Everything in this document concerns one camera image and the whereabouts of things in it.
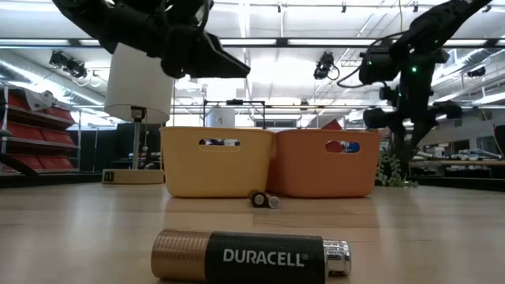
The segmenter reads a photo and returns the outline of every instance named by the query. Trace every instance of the basket handle hole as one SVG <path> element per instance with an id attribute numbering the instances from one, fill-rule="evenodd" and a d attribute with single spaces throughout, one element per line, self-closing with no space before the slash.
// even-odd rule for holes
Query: basket handle hole
<path id="1" fill-rule="evenodd" d="M 198 142 L 200 146 L 225 146 L 225 147 L 240 147 L 241 142 L 238 139 L 230 138 L 204 138 Z"/>
<path id="2" fill-rule="evenodd" d="M 330 153 L 356 154 L 361 150 L 361 145 L 352 141 L 328 141 L 325 148 Z"/>

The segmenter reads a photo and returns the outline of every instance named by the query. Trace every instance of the small battery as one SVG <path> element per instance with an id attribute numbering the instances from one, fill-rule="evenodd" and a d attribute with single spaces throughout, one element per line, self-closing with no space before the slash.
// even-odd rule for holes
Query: small battery
<path id="1" fill-rule="evenodd" d="M 254 207 L 269 207 L 267 195 L 263 192 L 253 190 L 249 194 L 249 198 Z"/>
<path id="2" fill-rule="evenodd" d="M 271 196 L 270 194 L 265 193 L 265 196 L 267 196 L 267 206 L 271 209 L 279 209 L 279 205 L 281 203 L 281 200 L 277 196 Z"/>

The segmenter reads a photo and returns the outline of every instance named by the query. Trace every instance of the aa battery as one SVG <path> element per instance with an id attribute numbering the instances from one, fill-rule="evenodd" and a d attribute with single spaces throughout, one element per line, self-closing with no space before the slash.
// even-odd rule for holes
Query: aa battery
<path id="1" fill-rule="evenodd" d="M 258 208 L 269 207 L 278 209 L 280 205 L 280 199 L 278 197 L 257 190 L 251 191 L 249 199 L 251 200 L 251 204 Z"/>
<path id="2" fill-rule="evenodd" d="M 324 284 L 348 275 L 346 241 L 322 237 L 164 230 L 151 255 L 157 278 L 178 281 Z"/>

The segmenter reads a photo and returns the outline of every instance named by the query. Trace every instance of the plastic basket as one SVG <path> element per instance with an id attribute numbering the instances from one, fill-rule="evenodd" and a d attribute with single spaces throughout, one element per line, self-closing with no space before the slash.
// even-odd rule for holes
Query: plastic basket
<path id="1" fill-rule="evenodd" d="M 68 133 L 49 129 L 40 129 L 40 131 L 47 142 L 75 145 Z"/>
<path id="2" fill-rule="evenodd" d="M 73 170 L 72 163 L 65 156 L 39 156 L 38 159 L 46 170 Z"/>
<path id="3" fill-rule="evenodd" d="M 274 133 L 256 129 L 160 129 L 168 192 L 179 197 L 247 197 L 264 191 Z M 239 146 L 203 145 L 233 139 Z"/>
<path id="4" fill-rule="evenodd" d="M 22 162 L 26 166 L 31 167 L 33 170 L 43 170 L 42 165 L 39 163 L 39 160 L 34 155 L 18 155 L 18 154 L 11 155 L 11 154 L 9 154 L 9 156 L 19 160 L 20 162 Z M 6 166 L 5 171 L 14 171 L 14 169 L 9 166 Z"/>
<path id="5" fill-rule="evenodd" d="M 356 153 L 335 152 L 334 141 L 358 142 Z M 374 188 L 380 134 L 288 130 L 276 134 L 268 191 L 293 197 L 363 197 Z"/>
<path id="6" fill-rule="evenodd" d="M 7 130 L 9 130 L 14 138 L 44 141 L 44 137 L 39 128 L 21 123 L 9 122 L 7 123 Z"/>

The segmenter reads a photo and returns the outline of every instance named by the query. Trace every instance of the yellow basket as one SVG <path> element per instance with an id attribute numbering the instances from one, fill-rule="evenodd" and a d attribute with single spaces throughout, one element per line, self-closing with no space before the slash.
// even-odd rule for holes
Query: yellow basket
<path id="1" fill-rule="evenodd" d="M 275 134 L 258 129 L 160 129 L 166 187 L 177 197 L 247 197 L 265 191 Z M 235 139 L 240 146 L 201 145 Z"/>

